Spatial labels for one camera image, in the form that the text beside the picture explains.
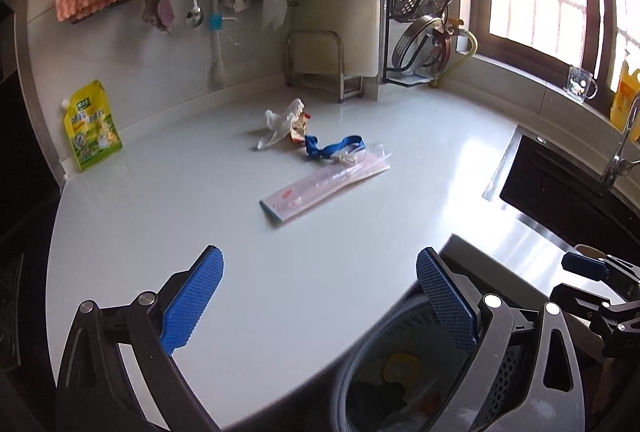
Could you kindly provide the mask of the yellow green refill pouch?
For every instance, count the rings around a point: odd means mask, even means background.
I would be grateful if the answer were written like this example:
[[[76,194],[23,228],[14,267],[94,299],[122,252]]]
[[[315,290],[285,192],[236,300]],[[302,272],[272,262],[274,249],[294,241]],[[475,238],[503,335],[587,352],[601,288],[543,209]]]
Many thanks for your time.
[[[80,171],[122,149],[102,82],[93,80],[62,101],[63,126]]]

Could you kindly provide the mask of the yellow bottle on sill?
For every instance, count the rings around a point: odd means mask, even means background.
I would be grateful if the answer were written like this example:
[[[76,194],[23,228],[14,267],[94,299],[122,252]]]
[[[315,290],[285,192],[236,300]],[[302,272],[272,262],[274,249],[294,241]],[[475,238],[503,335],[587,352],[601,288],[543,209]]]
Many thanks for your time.
[[[639,70],[630,70],[628,62],[624,61],[620,70],[620,80],[614,94],[614,101],[610,109],[610,120],[613,126],[623,132],[626,120],[630,114],[634,97],[639,92]]]

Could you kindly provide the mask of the metal sink faucet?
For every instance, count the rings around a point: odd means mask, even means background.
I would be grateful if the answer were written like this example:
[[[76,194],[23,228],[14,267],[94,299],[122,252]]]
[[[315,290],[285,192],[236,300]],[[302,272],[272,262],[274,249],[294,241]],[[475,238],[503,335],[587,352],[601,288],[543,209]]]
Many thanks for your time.
[[[631,132],[639,115],[639,94],[634,96],[629,113],[625,120],[622,137],[618,143],[613,156],[610,158],[602,173],[601,183],[605,189],[612,189],[618,178],[627,177],[635,166],[639,165],[639,160],[629,160],[624,157],[627,146],[631,143]]]

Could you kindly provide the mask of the round pan in rack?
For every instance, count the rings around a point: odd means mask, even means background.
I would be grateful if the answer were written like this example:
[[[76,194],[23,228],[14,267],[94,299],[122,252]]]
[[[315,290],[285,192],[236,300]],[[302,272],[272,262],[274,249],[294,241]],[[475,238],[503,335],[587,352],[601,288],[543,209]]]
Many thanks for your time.
[[[423,15],[400,36],[392,53],[392,68],[400,76],[427,68],[440,74],[448,64],[454,31],[441,18]]]

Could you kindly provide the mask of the dark grey rag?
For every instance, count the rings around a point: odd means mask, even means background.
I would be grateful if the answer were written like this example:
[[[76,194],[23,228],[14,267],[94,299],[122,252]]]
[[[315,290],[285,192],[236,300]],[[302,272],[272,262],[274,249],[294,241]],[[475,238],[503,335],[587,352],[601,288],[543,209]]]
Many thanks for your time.
[[[354,382],[347,393],[346,412],[358,431],[376,431],[393,412],[407,406],[407,389],[400,382]]]

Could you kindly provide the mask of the pink white package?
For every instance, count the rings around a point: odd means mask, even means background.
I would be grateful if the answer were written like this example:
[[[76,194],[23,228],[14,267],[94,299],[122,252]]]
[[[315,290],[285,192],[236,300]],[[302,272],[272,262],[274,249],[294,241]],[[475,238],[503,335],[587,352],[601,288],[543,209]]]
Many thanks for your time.
[[[390,169],[389,158],[360,152],[352,161],[331,163],[282,187],[259,200],[259,206],[277,223],[288,222],[342,189]]]

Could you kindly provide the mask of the blue perforated trash bin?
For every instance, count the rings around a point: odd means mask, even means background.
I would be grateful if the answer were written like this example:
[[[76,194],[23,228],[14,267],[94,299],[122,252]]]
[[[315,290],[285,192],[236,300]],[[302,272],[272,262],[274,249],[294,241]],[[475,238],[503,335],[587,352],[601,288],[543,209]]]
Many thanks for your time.
[[[382,384],[388,356],[406,353],[420,360],[418,381],[406,388],[407,406],[388,416],[377,431],[426,431],[463,377],[471,359],[459,350],[439,322],[427,296],[401,302],[357,345],[340,368],[332,392],[334,431],[358,431],[346,412],[347,393],[356,381]]]

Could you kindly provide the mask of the clear glass mug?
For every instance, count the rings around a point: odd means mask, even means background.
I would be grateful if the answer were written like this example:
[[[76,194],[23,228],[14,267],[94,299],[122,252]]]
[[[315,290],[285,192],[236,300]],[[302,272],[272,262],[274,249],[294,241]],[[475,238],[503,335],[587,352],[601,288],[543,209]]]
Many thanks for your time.
[[[575,101],[584,103],[593,100],[598,93],[597,82],[593,74],[582,67],[571,66],[568,69],[564,91]]]

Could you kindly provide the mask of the red white snack wrapper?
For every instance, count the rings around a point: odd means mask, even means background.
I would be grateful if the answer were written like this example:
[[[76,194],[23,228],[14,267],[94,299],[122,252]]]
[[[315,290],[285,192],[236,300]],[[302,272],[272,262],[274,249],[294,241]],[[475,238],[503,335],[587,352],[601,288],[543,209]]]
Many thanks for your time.
[[[309,119],[310,116],[306,113],[306,111],[301,111],[298,114],[293,113],[291,115],[290,128],[288,128],[288,137],[294,144],[305,144]]]

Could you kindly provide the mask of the black kitchen sink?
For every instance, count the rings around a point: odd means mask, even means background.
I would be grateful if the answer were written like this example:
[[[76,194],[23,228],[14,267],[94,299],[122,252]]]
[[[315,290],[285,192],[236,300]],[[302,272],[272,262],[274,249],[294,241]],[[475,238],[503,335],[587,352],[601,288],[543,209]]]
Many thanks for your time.
[[[483,197],[565,251],[588,245],[639,262],[639,207],[522,126],[514,130]]]

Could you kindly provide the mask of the grey purple hanging cloth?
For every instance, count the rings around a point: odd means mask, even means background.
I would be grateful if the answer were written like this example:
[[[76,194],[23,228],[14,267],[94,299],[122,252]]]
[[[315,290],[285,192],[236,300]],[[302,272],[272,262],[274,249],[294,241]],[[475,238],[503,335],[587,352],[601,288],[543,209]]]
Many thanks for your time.
[[[169,32],[175,21],[170,0],[145,0],[142,20],[161,32]]]

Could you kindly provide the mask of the blue white bottle brush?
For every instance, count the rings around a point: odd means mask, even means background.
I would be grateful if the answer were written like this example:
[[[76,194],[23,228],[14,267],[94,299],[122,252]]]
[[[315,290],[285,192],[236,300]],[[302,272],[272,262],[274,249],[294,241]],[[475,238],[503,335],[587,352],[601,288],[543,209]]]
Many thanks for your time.
[[[228,84],[229,76],[222,58],[220,34],[222,32],[222,16],[213,12],[209,17],[209,39],[212,46],[212,62],[209,67],[209,87],[222,89]]]

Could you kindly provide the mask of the white tissue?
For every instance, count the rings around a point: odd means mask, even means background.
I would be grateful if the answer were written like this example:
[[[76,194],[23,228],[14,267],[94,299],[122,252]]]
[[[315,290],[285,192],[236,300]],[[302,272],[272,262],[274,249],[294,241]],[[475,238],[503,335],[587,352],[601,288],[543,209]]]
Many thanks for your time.
[[[267,109],[267,111],[265,111],[265,123],[267,129],[270,131],[270,136],[262,137],[257,142],[257,151],[262,151],[275,145],[290,135],[294,121],[299,119],[303,111],[304,103],[299,99],[295,99],[288,105],[288,108],[282,114],[277,114]]]

